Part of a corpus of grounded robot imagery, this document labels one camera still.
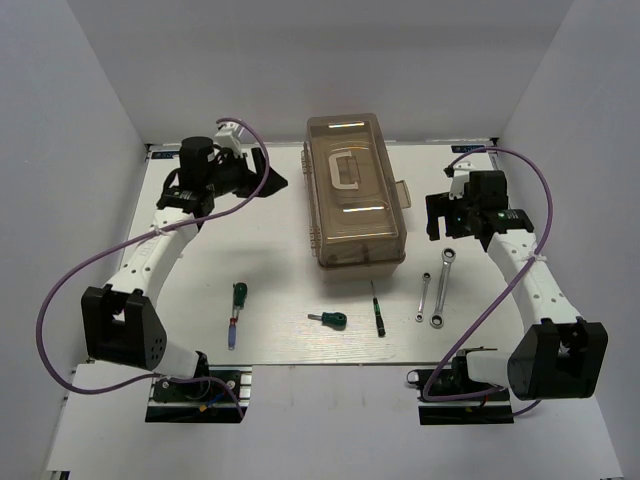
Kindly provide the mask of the large silver ratchet wrench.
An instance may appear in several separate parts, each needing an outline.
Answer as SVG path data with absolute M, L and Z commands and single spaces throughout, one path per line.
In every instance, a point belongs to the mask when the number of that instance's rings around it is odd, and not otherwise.
M 442 268 L 438 283 L 436 302 L 433 314 L 430 318 L 430 325 L 435 329 L 443 327 L 443 310 L 447 295 L 447 289 L 450 279 L 451 267 L 456 259 L 456 251 L 453 248 L 445 248 L 442 251 Z

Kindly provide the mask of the beige toolbox with clear lid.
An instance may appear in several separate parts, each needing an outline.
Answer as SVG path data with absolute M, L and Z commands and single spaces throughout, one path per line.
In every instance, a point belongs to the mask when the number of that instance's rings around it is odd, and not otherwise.
M 406 258 L 411 198 L 395 179 L 376 115 L 312 117 L 306 132 L 310 243 L 323 281 L 391 276 Z

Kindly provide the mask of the slim black green screwdriver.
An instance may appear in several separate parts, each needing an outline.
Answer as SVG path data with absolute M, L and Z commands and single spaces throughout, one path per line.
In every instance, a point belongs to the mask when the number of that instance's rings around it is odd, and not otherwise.
M 383 320 L 383 317 L 382 317 L 382 313 L 381 313 L 378 297 L 376 295 L 374 283 L 370 282 L 370 284 L 371 284 L 371 289 L 372 289 L 372 303 L 373 303 L 373 309 L 374 309 L 374 316 L 375 316 L 377 335 L 378 335 L 379 338 L 383 338 L 383 337 L 386 336 L 384 320 Z

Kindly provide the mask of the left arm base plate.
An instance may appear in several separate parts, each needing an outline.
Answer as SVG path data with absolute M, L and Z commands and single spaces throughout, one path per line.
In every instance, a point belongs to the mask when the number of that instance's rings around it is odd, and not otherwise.
M 169 380 L 152 383 L 147 402 L 146 423 L 171 424 L 239 424 L 239 404 L 246 412 L 251 395 L 252 368 L 221 367 L 211 369 L 210 376 L 226 384 L 206 381 L 178 384 Z

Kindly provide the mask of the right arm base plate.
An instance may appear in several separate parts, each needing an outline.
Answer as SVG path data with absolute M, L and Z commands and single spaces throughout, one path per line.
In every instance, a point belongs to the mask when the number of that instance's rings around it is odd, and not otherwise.
M 412 369 L 406 375 L 406 385 L 418 394 L 421 426 L 499 425 L 514 422 L 510 394 L 506 390 L 484 394 L 492 385 L 469 379 L 466 351 L 456 353 L 438 373 L 429 390 L 429 394 L 438 397 L 438 400 L 427 400 L 423 390 L 434 370 Z

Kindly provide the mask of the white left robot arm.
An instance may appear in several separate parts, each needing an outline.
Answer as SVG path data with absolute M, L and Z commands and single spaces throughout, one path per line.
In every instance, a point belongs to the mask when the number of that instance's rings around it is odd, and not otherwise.
M 86 289 L 81 311 L 91 358 L 177 378 L 180 391 L 199 399 L 211 387 L 206 356 L 169 340 L 156 312 L 159 294 L 217 198 L 265 198 L 288 183 L 271 168 L 261 147 L 244 154 L 196 136 L 182 141 L 178 158 L 178 168 L 163 183 L 148 237 L 136 243 L 104 286 Z

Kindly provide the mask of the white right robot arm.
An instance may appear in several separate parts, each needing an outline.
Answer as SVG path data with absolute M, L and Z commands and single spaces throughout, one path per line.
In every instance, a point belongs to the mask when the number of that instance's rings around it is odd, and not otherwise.
M 511 352 L 471 348 L 452 363 L 453 390 L 472 399 L 487 385 L 506 387 L 520 400 L 588 398 L 593 395 L 608 343 L 599 322 L 586 321 L 571 305 L 547 264 L 535 256 L 534 227 L 521 209 L 508 206 L 499 170 L 464 163 L 446 171 L 449 192 L 426 199 L 432 240 L 472 236 L 511 286 L 526 329 Z

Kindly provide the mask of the green handle long screwdriver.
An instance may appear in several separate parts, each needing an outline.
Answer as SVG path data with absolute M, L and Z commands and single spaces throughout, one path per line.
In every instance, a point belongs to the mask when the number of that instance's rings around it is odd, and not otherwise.
M 244 282 L 237 282 L 233 285 L 232 316 L 234 322 L 239 318 L 240 311 L 244 308 L 248 294 L 248 286 Z

